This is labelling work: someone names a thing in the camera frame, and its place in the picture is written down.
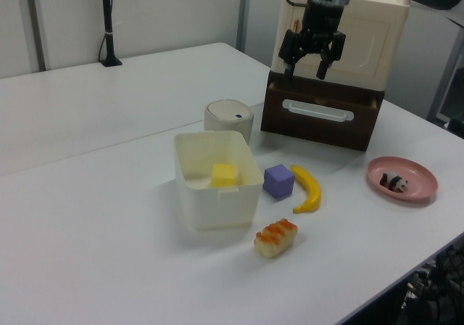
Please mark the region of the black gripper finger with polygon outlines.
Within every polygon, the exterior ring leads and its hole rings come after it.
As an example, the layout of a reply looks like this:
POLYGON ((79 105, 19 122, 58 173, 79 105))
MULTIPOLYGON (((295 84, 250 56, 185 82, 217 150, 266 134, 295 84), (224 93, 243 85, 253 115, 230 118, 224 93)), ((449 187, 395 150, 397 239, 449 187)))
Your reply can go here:
POLYGON ((284 78, 288 81, 293 78, 296 63, 307 54, 304 39, 305 37, 301 33, 296 33, 290 29, 283 37, 278 56, 283 60, 284 78))
POLYGON ((334 61, 339 61, 344 48, 346 35, 341 32, 329 33, 323 37, 320 45, 320 64, 316 77, 324 80, 327 70, 334 61))

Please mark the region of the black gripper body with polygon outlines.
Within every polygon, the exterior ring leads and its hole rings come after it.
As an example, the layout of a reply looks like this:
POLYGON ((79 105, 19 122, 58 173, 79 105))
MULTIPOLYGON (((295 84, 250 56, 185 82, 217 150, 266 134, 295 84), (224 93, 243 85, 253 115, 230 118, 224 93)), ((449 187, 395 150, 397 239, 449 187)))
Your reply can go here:
POLYGON ((300 33, 304 36, 307 54, 319 54, 323 37, 338 30, 344 6, 307 0, 300 33))

